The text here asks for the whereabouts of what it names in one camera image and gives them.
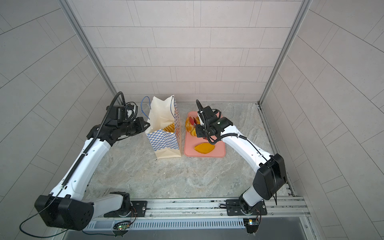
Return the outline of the braided pretzel bread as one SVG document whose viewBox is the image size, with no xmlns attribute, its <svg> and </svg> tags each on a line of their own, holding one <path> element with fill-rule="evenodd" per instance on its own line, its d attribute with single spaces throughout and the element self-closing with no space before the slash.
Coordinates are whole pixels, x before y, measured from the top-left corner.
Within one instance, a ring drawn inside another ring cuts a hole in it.
<svg viewBox="0 0 384 240">
<path fill-rule="evenodd" d="M 195 118 L 194 117 L 187 117 L 185 127 L 187 132 L 192 132 L 195 129 Z"/>
</svg>

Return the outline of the blue checkered paper bag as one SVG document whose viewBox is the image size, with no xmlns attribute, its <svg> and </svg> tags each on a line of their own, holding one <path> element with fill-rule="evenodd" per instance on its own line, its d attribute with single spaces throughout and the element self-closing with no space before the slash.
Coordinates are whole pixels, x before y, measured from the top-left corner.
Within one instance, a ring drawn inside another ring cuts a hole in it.
<svg viewBox="0 0 384 240">
<path fill-rule="evenodd" d="M 149 100 L 149 107 L 149 114 L 145 117 L 148 118 L 150 127 L 145 130 L 145 134 L 157 159 L 181 157 L 181 118 L 175 96 L 165 100 L 153 97 Z M 172 123 L 175 123 L 174 133 L 163 131 L 163 128 Z"/>
</svg>

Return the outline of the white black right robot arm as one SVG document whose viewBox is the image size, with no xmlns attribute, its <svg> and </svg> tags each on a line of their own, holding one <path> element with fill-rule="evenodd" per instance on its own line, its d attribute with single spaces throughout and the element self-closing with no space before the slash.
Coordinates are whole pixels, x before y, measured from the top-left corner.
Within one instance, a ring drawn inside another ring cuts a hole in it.
<svg viewBox="0 0 384 240">
<path fill-rule="evenodd" d="M 202 121 L 196 125 L 197 137 L 207 139 L 211 145 L 224 142 L 232 147 L 256 173 L 252 186 L 239 197 L 238 208 L 245 215 L 261 212 L 262 202 L 274 198 L 287 182 L 284 158 L 271 155 L 245 137 L 227 118 L 214 123 Z"/>
</svg>

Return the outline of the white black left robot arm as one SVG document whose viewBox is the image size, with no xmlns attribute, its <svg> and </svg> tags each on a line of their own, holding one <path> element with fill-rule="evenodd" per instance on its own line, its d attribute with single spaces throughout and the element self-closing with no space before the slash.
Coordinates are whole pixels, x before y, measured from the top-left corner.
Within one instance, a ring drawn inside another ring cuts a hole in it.
<svg viewBox="0 0 384 240">
<path fill-rule="evenodd" d="M 112 192 L 97 200 L 84 202 L 86 188 L 104 155 L 121 136 L 132 137 L 150 126 L 144 118 L 116 125 L 96 125 L 87 135 L 84 148 L 65 177 L 50 194 L 35 201 L 35 209 L 43 222 L 52 228 L 81 231 L 101 215 L 126 217 L 132 215 L 128 193 Z"/>
</svg>

